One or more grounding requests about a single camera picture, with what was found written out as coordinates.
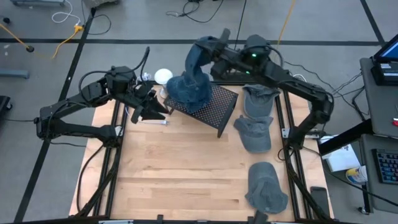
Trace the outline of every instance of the keyboard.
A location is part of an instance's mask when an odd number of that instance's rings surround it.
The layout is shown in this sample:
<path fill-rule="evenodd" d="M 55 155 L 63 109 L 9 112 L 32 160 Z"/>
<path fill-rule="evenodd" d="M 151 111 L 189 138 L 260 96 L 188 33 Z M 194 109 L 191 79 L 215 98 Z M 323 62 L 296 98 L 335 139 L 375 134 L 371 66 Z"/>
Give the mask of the keyboard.
<path fill-rule="evenodd" d="M 398 184 L 398 150 L 372 149 L 379 181 Z"/>

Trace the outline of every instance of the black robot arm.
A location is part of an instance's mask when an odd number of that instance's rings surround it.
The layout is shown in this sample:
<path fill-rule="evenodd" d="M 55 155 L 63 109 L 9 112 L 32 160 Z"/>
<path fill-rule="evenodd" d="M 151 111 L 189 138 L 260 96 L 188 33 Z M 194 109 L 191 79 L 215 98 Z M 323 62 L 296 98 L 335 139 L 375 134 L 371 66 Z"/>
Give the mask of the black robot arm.
<path fill-rule="evenodd" d="M 160 113 L 168 113 L 168 110 L 157 101 L 152 84 L 137 83 L 134 71 L 128 67 L 112 67 L 104 73 L 103 78 L 90 83 L 79 94 L 41 108 L 40 117 L 35 119 L 37 136 L 44 140 L 59 136 L 98 138 L 104 146 L 116 147 L 119 133 L 111 125 L 98 128 L 61 120 L 83 108 L 105 105 L 109 100 L 118 100 L 135 108 L 131 116 L 133 123 L 137 123 L 140 116 L 142 119 L 165 119 Z"/>
<path fill-rule="evenodd" d="M 214 62 L 211 75 L 214 79 L 228 80 L 233 76 L 228 71 L 237 70 L 252 76 L 261 85 L 281 88 L 310 101 L 310 114 L 298 126 L 290 127 L 287 141 L 289 147 L 301 149 L 305 135 L 317 124 L 329 121 L 334 105 L 333 96 L 319 86 L 292 77 L 288 70 L 282 68 L 281 55 L 281 66 L 271 61 L 269 54 L 273 48 L 262 37 L 252 35 L 242 50 L 234 50 L 227 45 L 229 34 L 230 31 L 225 29 L 219 39 L 209 37 L 195 42 Z"/>

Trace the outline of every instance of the concrete floor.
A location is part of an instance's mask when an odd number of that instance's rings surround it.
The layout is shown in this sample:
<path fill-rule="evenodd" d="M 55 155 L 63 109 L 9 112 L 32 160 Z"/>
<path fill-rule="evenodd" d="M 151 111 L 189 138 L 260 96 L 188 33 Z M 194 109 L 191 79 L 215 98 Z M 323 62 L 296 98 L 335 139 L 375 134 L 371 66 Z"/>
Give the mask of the concrete floor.
<path fill-rule="evenodd" d="M 73 13 L 82 18 L 80 0 L 70 0 Z M 166 11 L 181 11 L 186 0 L 137 0 L 121 1 L 117 6 L 108 5 L 97 10 L 96 15 L 106 14 L 112 20 L 111 30 L 104 35 L 89 35 L 89 40 L 120 39 L 128 44 L 85 44 L 77 64 L 68 96 L 77 93 L 80 77 L 92 70 L 109 69 L 112 65 L 130 67 L 140 61 L 147 45 L 151 47 L 146 72 L 167 67 L 174 73 L 181 73 L 183 61 L 190 44 L 181 44 L 178 40 L 196 39 L 204 35 L 219 36 L 223 28 L 231 30 L 231 39 L 238 36 L 239 22 L 244 6 L 243 0 L 226 0 L 213 20 L 199 24 L 187 18 L 166 16 Z M 383 38 L 388 41 L 398 33 L 395 12 L 398 2 L 395 0 L 366 0 Z M 205 0 L 193 16 L 205 20 L 209 18 L 220 2 Z M 259 34 L 269 40 L 277 40 L 283 26 L 291 1 L 289 0 L 249 0 L 239 33 L 239 40 L 251 34 Z M 9 26 L 19 37 L 29 39 L 65 39 L 73 32 L 74 18 L 62 24 L 51 21 L 51 15 L 57 11 L 68 11 L 58 5 L 33 7 L 22 5 L 15 7 L 9 1 L 0 2 L 0 15 L 12 20 Z M 84 7 L 86 17 L 89 10 Z M 90 32 L 106 29 L 108 21 L 99 17 L 93 21 Z M 0 30 L 0 39 L 10 38 Z M 173 44 L 164 44 L 171 40 Z M 283 40 L 328 41 L 312 42 L 302 45 L 279 46 L 285 60 L 299 63 L 307 69 L 317 72 L 324 81 L 334 87 L 347 82 L 359 73 L 359 59 L 370 57 L 379 49 L 376 35 L 365 14 L 360 0 L 298 0 L 287 24 Z M 0 94 L 12 98 L 14 108 L 7 115 L 14 119 L 32 119 L 43 106 L 54 104 L 60 95 L 62 86 L 75 56 L 78 44 L 65 44 L 54 60 L 42 55 L 52 55 L 56 44 L 33 43 L 35 52 L 29 54 L 19 44 L 0 42 L 0 67 L 26 69 L 30 79 L 0 78 Z M 346 41 L 361 41 L 358 46 Z M 286 66 L 292 73 L 300 73 L 312 83 L 323 86 L 314 75 L 298 67 Z M 95 80 L 92 76 L 87 82 Z M 357 79 L 342 93 L 357 89 L 363 85 Z M 352 95 L 346 96 L 351 101 Z M 367 111 L 364 93 L 358 98 L 363 111 Z M 73 123 L 91 124 L 93 110 L 85 109 L 66 120 Z M 336 100 L 332 121 L 326 131 L 338 134 L 360 122 L 359 116 L 345 104 L 341 98 Z M 60 139 L 85 144 L 85 139 Z M 35 127 L 29 123 L 2 122 L 0 130 L 0 223 L 12 222 L 42 141 L 35 135 Z M 83 157 L 83 148 L 70 146 L 51 146 L 34 190 L 25 221 L 62 218 L 68 215 L 76 186 L 78 171 Z M 356 211 L 363 206 L 362 193 L 344 183 L 326 176 L 331 203 L 336 218 L 356 223 L 393 223 L 398 215 L 375 211 L 365 216 Z"/>

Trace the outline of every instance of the wooden table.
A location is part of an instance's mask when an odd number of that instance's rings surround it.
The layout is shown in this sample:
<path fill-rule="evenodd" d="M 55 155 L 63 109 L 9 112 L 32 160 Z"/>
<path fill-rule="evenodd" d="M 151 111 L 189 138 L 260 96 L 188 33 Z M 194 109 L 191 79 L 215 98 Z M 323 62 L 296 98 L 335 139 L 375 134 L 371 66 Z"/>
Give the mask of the wooden table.
<path fill-rule="evenodd" d="M 277 158 L 282 141 L 276 108 L 270 126 L 272 149 L 250 154 L 233 127 L 235 119 L 244 114 L 242 88 L 226 88 L 238 93 L 239 98 L 219 139 L 215 128 L 178 111 L 167 116 L 168 126 L 132 124 L 128 118 L 111 218 L 155 220 L 158 214 L 163 214 L 165 220 L 246 221 L 248 216 L 254 216 L 254 209 L 244 198 L 248 191 L 248 170 L 261 161 L 274 165 L 282 191 L 290 195 L 285 164 Z M 288 127 L 282 95 L 281 99 Z M 308 103 L 295 95 L 290 95 L 290 100 L 295 123 L 299 124 L 309 113 Z M 93 126 L 110 124 L 113 108 L 114 101 L 97 108 Z M 83 164 L 100 145 L 99 140 L 89 139 Z M 318 150 L 314 140 L 306 140 L 305 146 Z M 89 163 L 83 175 L 81 206 L 98 186 L 103 156 L 104 150 Z M 319 156 L 302 150 L 301 157 L 308 190 L 311 186 L 327 188 Z M 301 194 L 298 189 L 297 192 L 300 214 L 304 217 Z M 102 211 L 107 194 L 103 195 Z M 70 209 L 70 214 L 75 213 L 76 194 Z M 269 221 L 276 220 L 294 221 L 290 196 L 286 210 L 269 215 Z"/>

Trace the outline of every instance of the smartphone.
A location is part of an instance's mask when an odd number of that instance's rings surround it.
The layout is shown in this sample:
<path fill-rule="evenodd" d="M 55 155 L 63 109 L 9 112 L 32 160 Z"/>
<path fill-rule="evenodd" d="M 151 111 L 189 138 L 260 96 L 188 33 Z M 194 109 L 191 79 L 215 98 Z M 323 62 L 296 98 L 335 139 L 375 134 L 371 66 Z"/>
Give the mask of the smartphone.
<path fill-rule="evenodd" d="M 328 193 L 326 188 L 324 187 L 311 187 L 311 196 L 315 200 L 315 202 L 321 207 L 325 214 L 330 216 L 329 211 L 329 200 L 328 200 Z"/>

